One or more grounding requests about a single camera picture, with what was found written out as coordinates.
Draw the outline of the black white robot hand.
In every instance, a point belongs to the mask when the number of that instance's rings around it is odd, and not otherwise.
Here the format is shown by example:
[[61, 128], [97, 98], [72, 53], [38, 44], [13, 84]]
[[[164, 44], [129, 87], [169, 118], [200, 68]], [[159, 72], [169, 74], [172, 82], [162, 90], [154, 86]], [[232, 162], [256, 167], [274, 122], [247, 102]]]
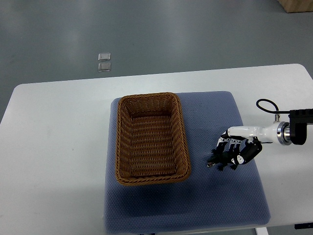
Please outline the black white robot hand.
[[220, 136], [213, 153], [226, 157], [232, 166], [245, 165], [262, 151], [263, 144], [271, 143], [291, 144], [288, 122], [275, 122], [268, 127], [229, 127]]

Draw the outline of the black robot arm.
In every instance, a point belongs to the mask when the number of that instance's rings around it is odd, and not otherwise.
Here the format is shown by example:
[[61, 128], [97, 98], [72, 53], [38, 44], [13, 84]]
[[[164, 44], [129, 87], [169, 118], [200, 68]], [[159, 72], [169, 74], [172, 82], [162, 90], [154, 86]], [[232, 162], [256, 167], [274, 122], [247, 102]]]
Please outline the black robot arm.
[[289, 118], [291, 142], [295, 145], [303, 145], [307, 139], [307, 125], [313, 124], [313, 110], [290, 110]]

